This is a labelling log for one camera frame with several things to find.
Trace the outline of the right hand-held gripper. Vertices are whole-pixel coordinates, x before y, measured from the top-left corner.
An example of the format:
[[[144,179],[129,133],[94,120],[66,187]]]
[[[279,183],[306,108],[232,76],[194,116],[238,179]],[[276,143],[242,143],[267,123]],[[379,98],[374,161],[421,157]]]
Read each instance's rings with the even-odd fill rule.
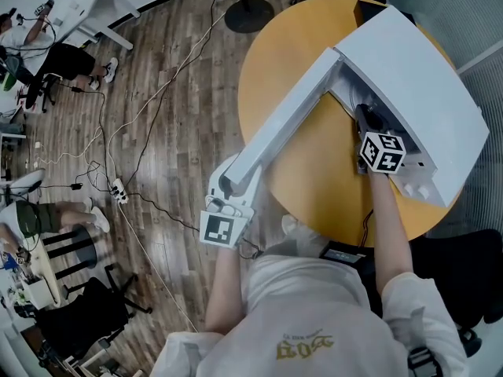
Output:
[[[406,157],[403,140],[400,136],[364,130],[367,111],[367,105],[358,105],[355,109],[357,131],[361,138],[361,144],[357,148],[358,156],[372,172],[397,174]],[[370,106],[369,112],[381,121],[387,121],[386,106]]]

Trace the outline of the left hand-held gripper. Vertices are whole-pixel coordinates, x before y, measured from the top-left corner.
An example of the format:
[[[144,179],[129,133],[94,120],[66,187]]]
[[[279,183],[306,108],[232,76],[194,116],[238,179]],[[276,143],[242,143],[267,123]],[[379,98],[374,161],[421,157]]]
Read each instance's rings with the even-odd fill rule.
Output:
[[[220,177],[226,171],[226,161],[221,162],[212,172],[207,188],[205,203],[211,197],[224,200],[224,192],[220,186]],[[200,212],[200,242],[224,248],[237,248],[240,239],[254,217],[251,208],[263,175],[263,166],[258,165],[239,183],[232,183],[231,201],[224,200],[240,211],[240,217],[221,213]]]

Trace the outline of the person's left hand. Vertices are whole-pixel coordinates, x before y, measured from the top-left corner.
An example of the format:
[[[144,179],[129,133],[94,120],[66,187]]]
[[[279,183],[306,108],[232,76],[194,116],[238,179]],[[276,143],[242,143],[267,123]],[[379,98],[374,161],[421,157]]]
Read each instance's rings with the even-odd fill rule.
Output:
[[[206,211],[211,213],[221,213],[224,215],[240,217],[240,211],[236,207],[233,207],[226,201],[219,199],[217,197],[211,197],[209,199]]]

